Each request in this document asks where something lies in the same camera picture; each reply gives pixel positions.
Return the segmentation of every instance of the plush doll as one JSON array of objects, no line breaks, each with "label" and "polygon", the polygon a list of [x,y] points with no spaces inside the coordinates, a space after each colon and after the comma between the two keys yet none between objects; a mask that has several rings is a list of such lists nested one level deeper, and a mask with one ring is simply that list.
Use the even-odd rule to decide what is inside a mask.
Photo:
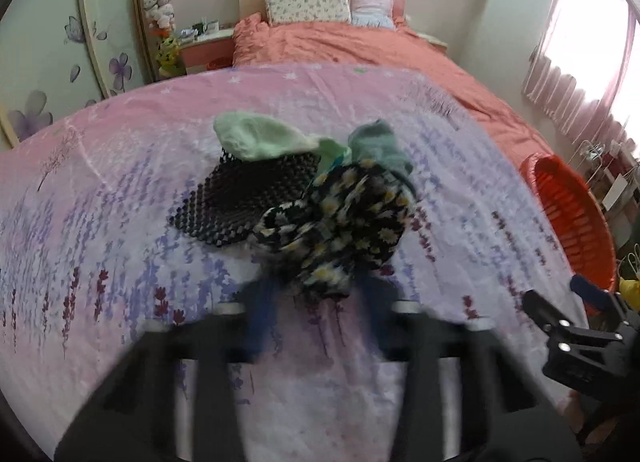
[{"label": "plush doll", "polygon": [[175,38],[165,38],[158,44],[158,54],[156,60],[160,63],[160,68],[168,78],[183,76],[186,74],[184,65],[180,61],[180,48]]},{"label": "plush doll", "polygon": [[174,6],[172,4],[165,4],[163,6],[158,7],[159,13],[162,15],[166,15],[169,18],[174,17]]},{"label": "plush doll", "polygon": [[167,15],[162,15],[156,21],[160,29],[169,29],[171,27],[171,19]]},{"label": "plush doll", "polygon": [[142,3],[145,7],[145,10],[149,10],[156,5],[156,0],[142,0]]},{"label": "plush doll", "polygon": [[156,4],[154,4],[151,9],[145,11],[145,15],[147,20],[158,20],[162,16]]}]

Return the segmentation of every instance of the pillow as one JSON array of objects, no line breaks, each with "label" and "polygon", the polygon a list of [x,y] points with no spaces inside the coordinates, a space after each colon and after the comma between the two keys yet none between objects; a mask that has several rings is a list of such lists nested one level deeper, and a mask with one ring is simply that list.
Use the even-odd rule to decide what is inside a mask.
[{"label": "pillow", "polygon": [[264,0],[270,25],[350,22],[349,0]]},{"label": "pillow", "polygon": [[394,0],[350,0],[354,26],[395,29]]}]

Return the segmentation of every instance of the red bedsheet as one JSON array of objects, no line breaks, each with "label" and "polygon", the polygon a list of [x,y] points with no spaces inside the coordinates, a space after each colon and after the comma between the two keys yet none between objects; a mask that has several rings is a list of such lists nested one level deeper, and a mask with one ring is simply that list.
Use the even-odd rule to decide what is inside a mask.
[{"label": "red bedsheet", "polygon": [[236,25],[234,65],[335,62],[413,68],[466,107],[516,168],[532,153],[553,153],[507,103],[402,23],[397,31],[338,22],[270,27],[261,18],[256,13]]}]

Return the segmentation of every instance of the black mesh fabric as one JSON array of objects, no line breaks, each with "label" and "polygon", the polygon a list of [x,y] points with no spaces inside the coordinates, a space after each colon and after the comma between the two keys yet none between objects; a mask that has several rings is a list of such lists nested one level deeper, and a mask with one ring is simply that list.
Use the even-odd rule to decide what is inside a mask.
[{"label": "black mesh fabric", "polygon": [[265,211],[302,197],[318,162],[313,153],[241,161],[223,150],[220,164],[169,222],[216,247],[245,240]]}]

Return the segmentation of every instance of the black floral cloth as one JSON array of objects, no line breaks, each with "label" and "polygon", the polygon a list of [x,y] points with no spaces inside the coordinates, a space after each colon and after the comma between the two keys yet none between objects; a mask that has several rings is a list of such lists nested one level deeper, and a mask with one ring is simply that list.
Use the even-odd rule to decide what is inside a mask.
[{"label": "black floral cloth", "polygon": [[268,210],[250,237],[294,273],[311,299],[349,295],[356,266],[378,269],[396,250],[415,200],[370,159],[318,175],[302,199]]}]

